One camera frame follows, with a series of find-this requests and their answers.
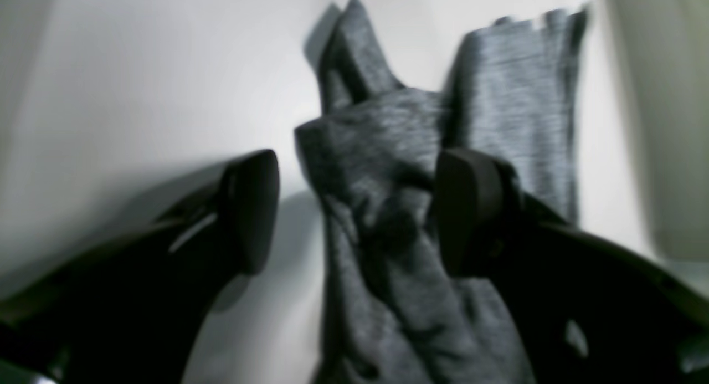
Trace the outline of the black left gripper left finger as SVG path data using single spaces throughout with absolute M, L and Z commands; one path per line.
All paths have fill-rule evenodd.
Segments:
M 2 300 L 3 383 L 180 383 L 205 317 L 269 257 L 276 152 L 228 161 L 145 227 L 94 246 Z

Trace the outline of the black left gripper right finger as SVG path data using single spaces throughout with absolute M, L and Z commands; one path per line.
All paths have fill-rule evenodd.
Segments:
M 441 262 L 489 279 L 539 383 L 706 383 L 707 299 L 668 270 L 567 222 L 505 160 L 438 154 Z

